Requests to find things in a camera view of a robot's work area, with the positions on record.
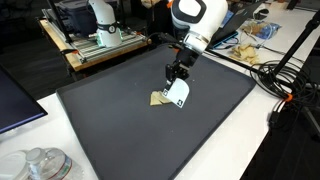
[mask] white card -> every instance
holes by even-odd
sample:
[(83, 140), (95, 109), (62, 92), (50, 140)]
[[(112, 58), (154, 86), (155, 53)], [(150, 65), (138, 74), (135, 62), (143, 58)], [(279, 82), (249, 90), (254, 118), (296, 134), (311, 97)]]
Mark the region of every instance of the white card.
[(170, 90), (164, 89), (162, 95), (178, 107), (182, 108), (189, 95), (189, 91), (188, 84), (184, 80), (177, 78)]

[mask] black cable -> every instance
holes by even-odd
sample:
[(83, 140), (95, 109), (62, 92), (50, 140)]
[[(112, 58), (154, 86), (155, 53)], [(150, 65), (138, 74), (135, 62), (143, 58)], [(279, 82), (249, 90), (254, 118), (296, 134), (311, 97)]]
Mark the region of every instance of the black cable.
[[(288, 104), (294, 106), (316, 107), (319, 102), (319, 95), (317, 93), (317, 87), (315, 83), (312, 83), (309, 77), (309, 73), (300, 67), (288, 63), (290, 66), (285, 66), (278, 77), (274, 74), (273, 70), (278, 65), (279, 61), (268, 61), (259, 65), (258, 72), (255, 75), (250, 71), (250, 75), (253, 80), (256, 81), (262, 89), (272, 96), (284, 99)], [(289, 91), (283, 88), (283, 84), (279, 79), (291, 85)], [(311, 88), (306, 88), (306, 84), (311, 83)]]

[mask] desk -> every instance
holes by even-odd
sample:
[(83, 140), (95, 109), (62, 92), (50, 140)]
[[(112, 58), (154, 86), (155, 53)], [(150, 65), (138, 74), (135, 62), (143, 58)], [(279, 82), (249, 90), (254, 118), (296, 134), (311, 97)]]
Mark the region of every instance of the desk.
[[(293, 10), (292, 12), (274, 11), (281, 15), (279, 21), (282, 17), (288, 18), (282, 20), (284, 22), (281, 24), (283, 28), (295, 29), (296, 32), (288, 31), (287, 34), (279, 32), (266, 45), (275, 49), (281, 47), (282, 49), (279, 50), (286, 51), (304, 28), (301, 27), (300, 21), (310, 19), (313, 13), (300, 10)], [(295, 17), (290, 16), (295, 12), (297, 12)], [(269, 20), (277, 22), (272, 17), (270, 16)], [(319, 34), (320, 29), (318, 28), (298, 51), (299, 58), (307, 58)], [(282, 39), (285, 39), (282, 36), (292, 37), (292, 40), (282, 41)], [(261, 59), (268, 59), (269, 56), (281, 58), (279, 55), (268, 51), (265, 52), (265, 55), (260, 54)], [(248, 73), (232, 63), (212, 59), (240, 72)], [(193, 156), (176, 179), (238, 180), (268, 132), (267, 119), (278, 101), (279, 99), (268, 95), (261, 88), (255, 87)], [(0, 156), (21, 149), (57, 147), (69, 154), (83, 167), (85, 180), (97, 179), (56, 94), (39, 100), (39, 103), (48, 111), (49, 115), (0, 135)]]
[[(49, 24), (47, 20), (40, 20), (40, 26), (42, 27), (43, 31), (45, 31), (49, 37), (52, 39), (52, 41), (57, 45), (60, 51), (64, 49), (70, 49), (70, 45), (68, 43), (64, 42), (64, 40), (59, 36), (59, 34), (55, 31), (55, 29)], [(111, 53), (108, 53), (105, 56), (102, 56), (96, 60), (88, 61), (85, 63), (81, 63), (81, 60), (78, 56), (70, 53), (65, 55), (65, 59), (67, 62), (71, 65), (74, 71), (80, 71), (86, 68), (89, 68), (93, 65), (99, 64), (101, 62), (107, 61), (109, 59), (118, 57), (120, 55), (126, 54), (128, 52), (132, 52), (134, 50), (137, 50), (139, 48), (147, 46), (147, 42), (139, 42), (132, 46), (128, 46), (127, 48), (119, 49), (112, 51)]]

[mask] plastic container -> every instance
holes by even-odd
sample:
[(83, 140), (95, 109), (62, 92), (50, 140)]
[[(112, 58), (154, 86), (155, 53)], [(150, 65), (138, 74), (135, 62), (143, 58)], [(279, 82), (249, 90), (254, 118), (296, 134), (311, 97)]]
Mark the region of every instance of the plastic container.
[(24, 151), (17, 151), (0, 158), (1, 180), (27, 180), (28, 174)]
[(32, 180), (81, 180), (82, 168), (57, 148), (35, 148), (27, 153), (29, 174)]

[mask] white table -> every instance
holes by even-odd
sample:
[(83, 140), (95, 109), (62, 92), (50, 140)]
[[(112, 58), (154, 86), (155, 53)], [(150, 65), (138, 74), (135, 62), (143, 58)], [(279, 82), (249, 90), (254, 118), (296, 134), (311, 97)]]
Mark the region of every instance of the white table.
[[(287, 12), (271, 7), (268, 20), (279, 23), (283, 27), (277, 36), (265, 45), (286, 52), (313, 14), (301, 10)], [(319, 35), (320, 28), (311, 34), (295, 56), (305, 60)], [(282, 57), (267, 50), (260, 50), (259, 55), (262, 61)], [(212, 59), (248, 74), (246, 70), (232, 63)], [(268, 116), (278, 101), (279, 99), (255, 87), (207, 140), (176, 179), (238, 180), (268, 132)], [(57, 147), (82, 166), (84, 180), (97, 179), (56, 94), (39, 100), (39, 103), (49, 115), (0, 135), (0, 157), (16, 150)]]

